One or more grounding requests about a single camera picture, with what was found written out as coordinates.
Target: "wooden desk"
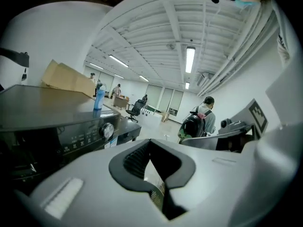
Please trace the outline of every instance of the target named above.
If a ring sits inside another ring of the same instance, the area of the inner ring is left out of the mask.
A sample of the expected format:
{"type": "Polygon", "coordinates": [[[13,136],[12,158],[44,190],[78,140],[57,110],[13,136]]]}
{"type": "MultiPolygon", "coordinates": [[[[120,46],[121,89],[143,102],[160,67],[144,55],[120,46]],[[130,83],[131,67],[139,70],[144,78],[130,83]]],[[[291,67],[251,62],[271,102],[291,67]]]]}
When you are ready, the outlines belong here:
{"type": "Polygon", "coordinates": [[[119,96],[115,97],[114,106],[122,109],[122,108],[126,108],[127,103],[128,103],[128,99],[125,99],[125,98],[119,97],[119,96]]]}

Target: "office chair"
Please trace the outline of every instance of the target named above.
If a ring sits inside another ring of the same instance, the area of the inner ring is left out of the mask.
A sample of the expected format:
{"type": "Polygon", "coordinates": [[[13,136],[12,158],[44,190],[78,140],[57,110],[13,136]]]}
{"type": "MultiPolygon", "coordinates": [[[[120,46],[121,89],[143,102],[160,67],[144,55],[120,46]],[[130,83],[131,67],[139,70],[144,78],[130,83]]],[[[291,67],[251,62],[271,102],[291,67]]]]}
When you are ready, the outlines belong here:
{"type": "Polygon", "coordinates": [[[136,121],[138,122],[138,120],[136,120],[135,116],[138,116],[140,114],[140,110],[143,108],[144,103],[142,100],[138,100],[137,102],[135,102],[134,107],[132,110],[126,110],[126,112],[128,114],[130,114],[130,117],[126,117],[127,119],[130,119],[131,121],[136,121]]]}

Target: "control knob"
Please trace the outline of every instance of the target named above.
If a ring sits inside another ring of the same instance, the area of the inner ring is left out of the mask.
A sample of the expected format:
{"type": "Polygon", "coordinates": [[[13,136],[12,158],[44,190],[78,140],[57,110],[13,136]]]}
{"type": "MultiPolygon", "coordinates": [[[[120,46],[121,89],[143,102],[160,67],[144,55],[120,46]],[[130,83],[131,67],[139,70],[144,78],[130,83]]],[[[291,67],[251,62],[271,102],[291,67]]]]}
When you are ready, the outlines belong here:
{"type": "Polygon", "coordinates": [[[111,123],[106,123],[100,128],[99,133],[105,139],[110,138],[114,133],[114,126],[111,123]]]}

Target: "hair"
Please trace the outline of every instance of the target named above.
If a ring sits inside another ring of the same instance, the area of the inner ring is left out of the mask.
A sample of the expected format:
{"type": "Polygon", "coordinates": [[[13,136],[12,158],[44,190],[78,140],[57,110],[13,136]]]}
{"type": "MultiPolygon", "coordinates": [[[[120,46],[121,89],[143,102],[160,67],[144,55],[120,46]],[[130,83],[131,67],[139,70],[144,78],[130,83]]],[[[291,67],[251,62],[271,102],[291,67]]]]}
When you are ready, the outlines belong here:
{"type": "Polygon", "coordinates": [[[214,98],[212,96],[207,96],[205,99],[204,99],[204,103],[205,104],[214,104],[214,98]]]}

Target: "white wall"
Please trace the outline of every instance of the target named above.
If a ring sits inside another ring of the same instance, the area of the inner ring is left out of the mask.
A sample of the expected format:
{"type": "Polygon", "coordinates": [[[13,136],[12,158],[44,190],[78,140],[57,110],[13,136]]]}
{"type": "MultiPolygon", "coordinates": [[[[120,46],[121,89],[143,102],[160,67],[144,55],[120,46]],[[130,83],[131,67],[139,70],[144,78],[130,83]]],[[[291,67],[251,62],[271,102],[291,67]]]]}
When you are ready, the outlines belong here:
{"type": "MultiPolygon", "coordinates": [[[[9,22],[0,47],[28,53],[29,85],[40,84],[51,59],[83,73],[83,61],[102,18],[110,9],[106,5],[79,1],[34,7],[9,22]]],[[[13,70],[7,76],[14,75],[13,70]]]]}
{"type": "Polygon", "coordinates": [[[103,83],[103,85],[106,85],[106,91],[109,92],[112,87],[114,77],[109,74],[100,72],[98,79],[101,81],[101,83],[103,83]]]}
{"type": "Polygon", "coordinates": [[[22,75],[25,72],[28,74],[28,68],[22,67],[17,63],[11,61],[10,59],[0,55],[0,84],[1,86],[6,89],[15,84],[23,84],[27,85],[27,80],[22,80],[22,75]]]}
{"type": "Polygon", "coordinates": [[[182,123],[183,120],[188,116],[189,111],[200,105],[202,102],[203,98],[197,97],[195,93],[185,91],[182,96],[177,116],[169,115],[169,119],[182,123]]]}
{"type": "Polygon", "coordinates": [[[254,98],[267,117],[267,131],[280,124],[278,115],[266,95],[266,89],[282,72],[276,38],[277,34],[274,34],[231,81],[210,94],[215,99],[215,134],[220,129],[221,120],[233,117],[254,98]]]}
{"type": "Polygon", "coordinates": [[[93,69],[93,68],[91,68],[91,67],[89,67],[89,66],[86,66],[86,67],[84,68],[83,75],[86,76],[86,77],[88,77],[88,78],[90,78],[91,73],[94,73],[94,74],[95,74],[94,81],[95,81],[95,85],[97,85],[97,83],[98,83],[98,78],[99,78],[99,76],[100,76],[100,71],[99,71],[99,70],[96,70],[96,69],[93,69]]]}
{"type": "Polygon", "coordinates": [[[121,84],[121,94],[128,96],[130,103],[135,104],[138,99],[142,99],[147,90],[147,83],[138,81],[123,80],[121,84]]]}

